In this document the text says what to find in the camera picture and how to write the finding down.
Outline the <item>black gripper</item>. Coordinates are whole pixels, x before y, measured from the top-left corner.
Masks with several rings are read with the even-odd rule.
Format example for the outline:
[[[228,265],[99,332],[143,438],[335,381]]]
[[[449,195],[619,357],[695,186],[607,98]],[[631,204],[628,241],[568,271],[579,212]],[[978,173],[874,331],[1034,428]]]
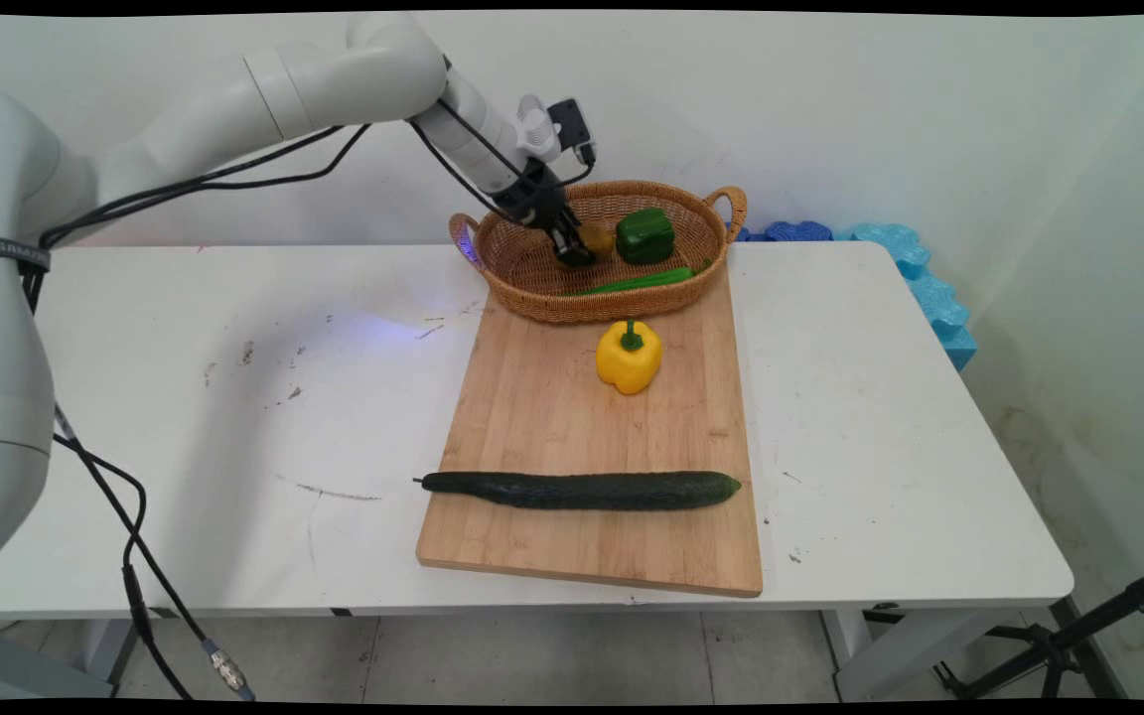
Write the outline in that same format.
[[[595,253],[580,235],[583,222],[575,216],[561,181],[545,162],[526,162],[521,178],[505,189],[505,216],[527,229],[553,231],[555,259],[563,267],[595,263]]]

